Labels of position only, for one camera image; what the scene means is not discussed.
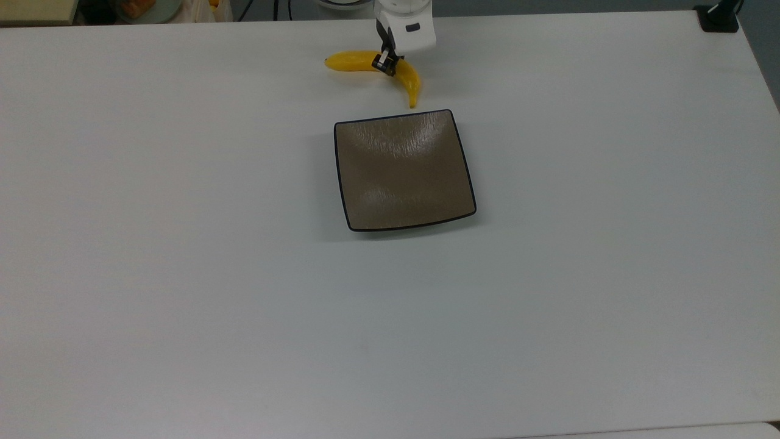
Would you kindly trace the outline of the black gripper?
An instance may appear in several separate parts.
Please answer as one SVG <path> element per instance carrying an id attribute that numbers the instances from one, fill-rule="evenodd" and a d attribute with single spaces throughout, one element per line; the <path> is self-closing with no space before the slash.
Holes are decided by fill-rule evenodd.
<path id="1" fill-rule="evenodd" d="M 392 28 L 385 26 L 379 19 L 376 19 L 376 28 L 382 41 L 382 52 L 374 57 L 372 67 L 388 77 L 394 77 L 397 61 L 398 59 L 404 59 L 404 56 L 396 53 Z"/>

